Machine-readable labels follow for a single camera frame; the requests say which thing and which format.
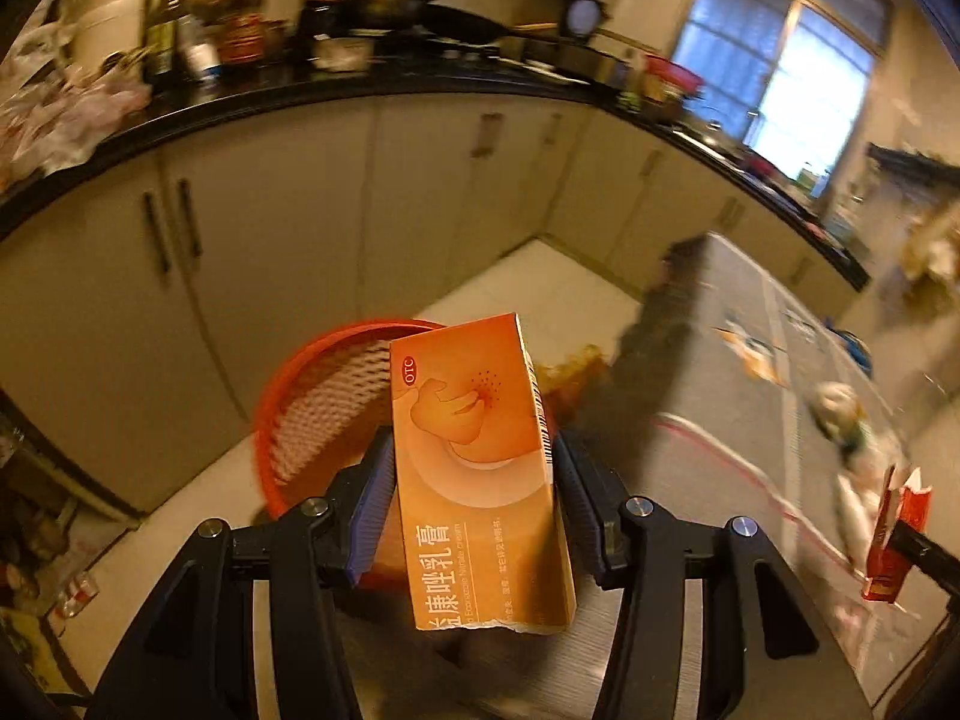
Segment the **dark soy sauce bottle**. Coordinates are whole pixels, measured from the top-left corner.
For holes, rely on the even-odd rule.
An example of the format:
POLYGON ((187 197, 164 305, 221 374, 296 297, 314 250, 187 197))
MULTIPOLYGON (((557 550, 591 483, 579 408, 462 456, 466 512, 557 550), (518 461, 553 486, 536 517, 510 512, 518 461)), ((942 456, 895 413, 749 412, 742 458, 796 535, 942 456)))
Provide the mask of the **dark soy sauce bottle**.
POLYGON ((256 65, 265 54, 263 0, 228 0, 220 28, 218 55, 224 67, 256 65))

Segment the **crumpled plastic bags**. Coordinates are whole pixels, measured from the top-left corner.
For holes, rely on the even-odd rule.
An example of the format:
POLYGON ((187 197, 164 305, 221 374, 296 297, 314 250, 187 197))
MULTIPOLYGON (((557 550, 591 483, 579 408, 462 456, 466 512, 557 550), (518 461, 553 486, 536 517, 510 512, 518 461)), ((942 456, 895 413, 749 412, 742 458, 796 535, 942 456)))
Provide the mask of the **crumpled plastic bags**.
POLYGON ((125 117, 151 101, 143 49, 109 55, 94 70, 65 62, 60 23, 21 31, 2 62, 2 187, 34 172, 86 163, 125 117))

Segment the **red plastic mesh basket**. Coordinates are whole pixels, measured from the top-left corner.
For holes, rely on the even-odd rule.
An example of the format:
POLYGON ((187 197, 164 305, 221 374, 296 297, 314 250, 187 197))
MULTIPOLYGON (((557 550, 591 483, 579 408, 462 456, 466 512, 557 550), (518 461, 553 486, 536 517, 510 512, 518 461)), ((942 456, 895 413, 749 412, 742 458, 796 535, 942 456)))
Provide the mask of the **red plastic mesh basket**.
POLYGON ((324 493, 391 421, 389 344, 436 330, 429 320, 365 320, 309 341, 283 363, 260 397, 254 463, 267 512, 285 514, 324 493))

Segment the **black frying pan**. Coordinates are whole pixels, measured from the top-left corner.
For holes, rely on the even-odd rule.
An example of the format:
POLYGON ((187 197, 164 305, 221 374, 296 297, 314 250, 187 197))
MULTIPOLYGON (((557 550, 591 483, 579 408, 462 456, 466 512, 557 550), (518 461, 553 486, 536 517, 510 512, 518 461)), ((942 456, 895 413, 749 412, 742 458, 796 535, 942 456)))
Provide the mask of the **black frying pan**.
POLYGON ((507 26, 486 16, 434 2, 420 10, 420 25, 434 36, 467 46, 489 46, 512 34, 507 26))

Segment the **orange medicine box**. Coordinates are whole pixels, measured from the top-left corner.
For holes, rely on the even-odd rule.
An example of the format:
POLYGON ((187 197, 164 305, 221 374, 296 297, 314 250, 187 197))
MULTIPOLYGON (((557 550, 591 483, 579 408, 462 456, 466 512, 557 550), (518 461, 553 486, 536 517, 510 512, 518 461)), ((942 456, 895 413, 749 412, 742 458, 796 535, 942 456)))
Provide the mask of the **orange medicine box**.
POLYGON ((399 338, 389 362, 416 627, 564 631, 573 569, 521 322, 503 314, 399 338))

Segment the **beige base cabinets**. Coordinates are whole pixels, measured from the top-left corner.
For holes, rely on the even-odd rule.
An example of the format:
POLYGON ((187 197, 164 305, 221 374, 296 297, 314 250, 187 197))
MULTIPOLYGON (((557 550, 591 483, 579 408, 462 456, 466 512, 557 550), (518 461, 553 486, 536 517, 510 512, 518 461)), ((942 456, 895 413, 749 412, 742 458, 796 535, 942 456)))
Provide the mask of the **beige base cabinets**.
POLYGON ((706 229, 822 316, 866 286, 685 145, 582 104, 410 94, 251 115, 3 208, 2 390, 148 512, 319 333, 410 317, 534 238, 636 291, 706 229))

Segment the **red torn carton piece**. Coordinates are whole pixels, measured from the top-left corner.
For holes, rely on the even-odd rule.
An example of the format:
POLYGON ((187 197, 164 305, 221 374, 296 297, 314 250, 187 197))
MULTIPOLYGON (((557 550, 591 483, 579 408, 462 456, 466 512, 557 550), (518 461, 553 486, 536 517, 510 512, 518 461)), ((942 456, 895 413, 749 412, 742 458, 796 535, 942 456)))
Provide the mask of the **red torn carton piece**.
POLYGON ((931 510, 932 488, 923 483, 916 466, 900 478, 893 469, 885 473, 884 488, 867 551, 866 580, 862 598, 877 603, 895 603, 910 570, 910 561, 893 544, 896 525, 908 525, 924 533, 931 510))

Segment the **round white kitchen scale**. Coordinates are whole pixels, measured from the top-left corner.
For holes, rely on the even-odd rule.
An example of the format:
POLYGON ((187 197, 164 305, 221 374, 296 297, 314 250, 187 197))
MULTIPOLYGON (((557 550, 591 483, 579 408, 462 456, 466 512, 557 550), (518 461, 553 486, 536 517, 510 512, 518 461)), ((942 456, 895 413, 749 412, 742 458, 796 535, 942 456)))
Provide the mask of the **round white kitchen scale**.
POLYGON ((585 43, 607 20, 599 0, 566 0, 558 29, 565 37, 585 43))

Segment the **white rice cooker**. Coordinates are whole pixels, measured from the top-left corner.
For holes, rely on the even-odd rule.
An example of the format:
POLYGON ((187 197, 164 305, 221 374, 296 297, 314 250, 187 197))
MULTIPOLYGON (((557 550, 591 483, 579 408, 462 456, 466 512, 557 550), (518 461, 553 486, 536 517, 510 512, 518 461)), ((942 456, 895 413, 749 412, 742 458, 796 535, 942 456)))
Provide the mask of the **white rice cooker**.
POLYGON ((160 0, 70 0, 68 22, 73 63, 85 73, 99 70, 114 54, 142 47, 146 14, 160 0))

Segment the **red plastic basin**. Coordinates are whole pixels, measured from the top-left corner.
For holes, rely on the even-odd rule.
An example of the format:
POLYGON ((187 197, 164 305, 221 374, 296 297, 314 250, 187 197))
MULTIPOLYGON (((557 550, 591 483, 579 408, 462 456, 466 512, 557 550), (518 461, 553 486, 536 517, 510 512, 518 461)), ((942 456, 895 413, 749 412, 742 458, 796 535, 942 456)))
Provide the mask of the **red plastic basin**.
POLYGON ((656 54, 646 55, 646 71, 661 82, 675 86, 685 96, 697 96, 704 85, 701 76, 656 54))

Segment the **grey patterned tablecloth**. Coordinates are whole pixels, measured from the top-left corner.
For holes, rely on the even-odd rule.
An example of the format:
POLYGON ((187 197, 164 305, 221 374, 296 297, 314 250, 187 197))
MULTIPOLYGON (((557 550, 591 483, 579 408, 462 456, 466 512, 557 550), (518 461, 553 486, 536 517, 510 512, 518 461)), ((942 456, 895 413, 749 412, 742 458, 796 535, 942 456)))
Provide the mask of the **grey patterned tablecloth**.
POLYGON ((604 353, 573 397, 547 403, 576 450, 682 520, 753 518, 788 561, 843 665, 781 691, 776 717, 875 717, 916 622, 862 600, 844 554, 854 528, 838 480, 851 463, 809 408, 817 383, 861 382, 832 335, 716 234, 675 245, 642 298, 531 242, 412 305, 441 323, 503 312, 519 316, 542 366, 588 344, 604 353))

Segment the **blue plastic bag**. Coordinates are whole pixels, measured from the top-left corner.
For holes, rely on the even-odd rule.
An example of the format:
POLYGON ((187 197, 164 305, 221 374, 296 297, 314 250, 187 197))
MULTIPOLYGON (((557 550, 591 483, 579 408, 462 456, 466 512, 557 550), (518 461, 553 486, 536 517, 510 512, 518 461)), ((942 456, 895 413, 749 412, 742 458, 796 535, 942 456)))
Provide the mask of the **blue plastic bag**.
POLYGON ((872 353, 867 344, 859 338, 856 333, 846 330, 846 328, 839 328, 831 321, 827 320, 825 327, 830 330, 830 332, 838 338, 838 343, 841 344, 841 348, 850 355, 850 358, 856 363, 856 366, 861 369, 862 374, 867 377, 867 379, 872 379, 874 377, 874 360, 872 359, 872 353))

